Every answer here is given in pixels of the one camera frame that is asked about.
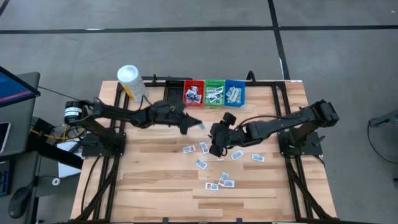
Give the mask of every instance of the keyboard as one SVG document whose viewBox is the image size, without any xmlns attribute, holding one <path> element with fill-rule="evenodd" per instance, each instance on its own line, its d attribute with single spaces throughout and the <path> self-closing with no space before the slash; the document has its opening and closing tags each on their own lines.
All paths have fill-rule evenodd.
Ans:
<svg viewBox="0 0 398 224">
<path fill-rule="evenodd" d="M 0 161 L 0 197 L 10 194 L 11 164 L 10 161 Z"/>
</svg>

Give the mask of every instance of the concrete floor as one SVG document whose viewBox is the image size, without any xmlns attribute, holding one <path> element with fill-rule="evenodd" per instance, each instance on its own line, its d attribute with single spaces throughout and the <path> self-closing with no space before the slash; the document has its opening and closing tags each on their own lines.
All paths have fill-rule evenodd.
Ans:
<svg viewBox="0 0 398 224">
<path fill-rule="evenodd" d="M 274 4 L 280 26 L 398 24 L 397 1 Z M 0 17 L 0 30 L 271 25 L 267 1 L 261 0 L 11 0 Z M 320 130 L 338 216 L 396 223 L 398 189 L 392 178 L 398 168 L 372 151 L 366 125 L 397 109 L 398 30 L 282 31 L 281 36 L 291 79 L 303 80 L 309 102 L 332 102 L 341 118 L 337 126 Z M 3 67 L 40 72 L 41 86 L 77 98 L 97 96 L 101 82 L 115 80 L 125 64 L 137 65 L 144 75 L 241 79 L 253 70 L 257 79 L 282 78 L 273 31 L 12 34 L 0 35 L 0 46 Z M 67 100 L 43 90 L 34 115 L 60 124 Z M 371 137 L 382 155 L 398 162 L 396 132 L 387 124 L 372 129 Z M 75 185 L 41 198 L 38 218 L 65 221 Z"/>
</svg>

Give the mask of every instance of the wooden table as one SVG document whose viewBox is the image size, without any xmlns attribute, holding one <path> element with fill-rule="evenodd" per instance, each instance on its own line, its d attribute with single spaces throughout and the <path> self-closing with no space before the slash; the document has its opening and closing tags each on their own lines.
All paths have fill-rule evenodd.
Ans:
<svg viewBox="0 0 398 224">
<path fill-rule="evenodd" d="M 99 98 L 108 105 L 114 103 L 117 84 L 116 81 L 102 84 Z M 308 105 L 303 83 L 286 81 L 286 87 L 292 111 Z M 163 87 L 148 89 L 150 101 L 163 99 Z M 279 99 L 284 111 L 281 94 Z M 130 110 L 138 106 L 138 103 L 129 102 Z M 188 134 L 182 136 L 177 127 L 157 125 L 138 129 L 131 124 L 126 125 L 126 151 L 120 160 L 111 222 L 161 222 L 163 217 L 169 217 L 171 222 L 235 222 L 236 218 L 243 218 L 245 222 L 294 221 L 285 162 L 279 154 L 275 134 L 257 146 L 244 148 L 243 157 L 236 161 L 229 156 L 236 149 L 229 150 L 224 161 L 217 161 L 211 154 L 203 155 L 199 147 L 202 141 L 210 146 L 207 134 L 211 124 L 218 123 L 227 111 L 237 117 L 237 123 L 260 114 L 275 115 L 271 88 L 247 87 L 246 104 L 241 108 L 203 106 L 189 107 L 186 111 L 190 116 L 202 119 L 206 129 L 190 128 Z M 109 125 L 107 119 L 100 122 Z M 194 144 L 197 150 L 183 154 L 182 148 L 190 144 Z M 253 161 L 251 155 L 254 153 L 265 156 L 266 162 Z M 196 159 L 204 160 L 208 167 L 201 170 L 194 164 Z M 71 218 L 80 214 L 83 190 L 94 160 L 88 158 L 84 161 Z M 326 212 L 335 216 L 323 165 L 313 156 L 302 156 L 302 160 L 309 191 Z M 102 158 L 93 171 L 85 206 L 97 191 L 101 165 Z M 227 172 L 229 179 L 235 180 L 235 188 L 205 190 L 205 182 L 217 183 L 222 172 Z M 104 217 L 106 195 L 107 192 L 100 218 Z M 298 198 L 305 217 L 299 190 Z"/>
</svg>

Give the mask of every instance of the plastic bin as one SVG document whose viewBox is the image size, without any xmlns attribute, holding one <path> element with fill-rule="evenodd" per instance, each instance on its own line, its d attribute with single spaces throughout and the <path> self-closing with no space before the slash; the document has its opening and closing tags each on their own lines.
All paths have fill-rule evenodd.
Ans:
<svg viewBox="0 0 398 224">
<path fill-rule="evenodd" d="M 231 87 L 238 87 L 242 89 L 241 91 L 241 103 L 228 103 L 227 101 L 227 92 L 229 88 Z M 244 105 L 244 96 L 245 96 L 245 89 L 246 89 L 246 83 L 244 81 L 237 81 L 237 80 L 225 80 L 225 89 L 224 89 L 224 97 L 225 97 L 225 105 L 226 106 L 242 106 Z"/>
<path fill-rule="evenodd" d="M 191 86 L 196 86 L 198 87 L 198 95 L 201 95 L 200 103 L 187 103 L 187 99 L 185 98 L 185 94 L 187 91 L 191 88 Z M 184 83 L 184 92 L 182 95 L 182 101 L 189 106 L 202 106 L 203 105 L 203 99 L 205 98 L 205 95 L 203 94 L 203 90 L 205 89 L 205 81 L 203 80 L 186 80 Z"/>
<path fill-rule="evenodd" d="M 181 103 L 181 97 L 184 92 L 183 80 L 166 80 L 163 100 L 175 106 Z"/>
<path fill-rule="evenodd" d="M 205 81 L 205 95 L 204 95 L 204 97 L 206 96 L 206 89 L 208 87 L 218 88 L 218 87 L 224 86 L 224 83 L 225 83 L 225 80 L 206 80 Z M 210 103 L 210 102 L 207 102 L 206 98 L 205 98 L 204 99 L 205 104 L 206 105 L 210 105 L 210 106 L 223 106 L 224 105 L 225 94 L 224 94 L 224 92 L 222 92 L 222 94 L 223 94 L 223 98 L 221 99 L 221 103 L 215 103 L 215 102 Z"/>
</svg>

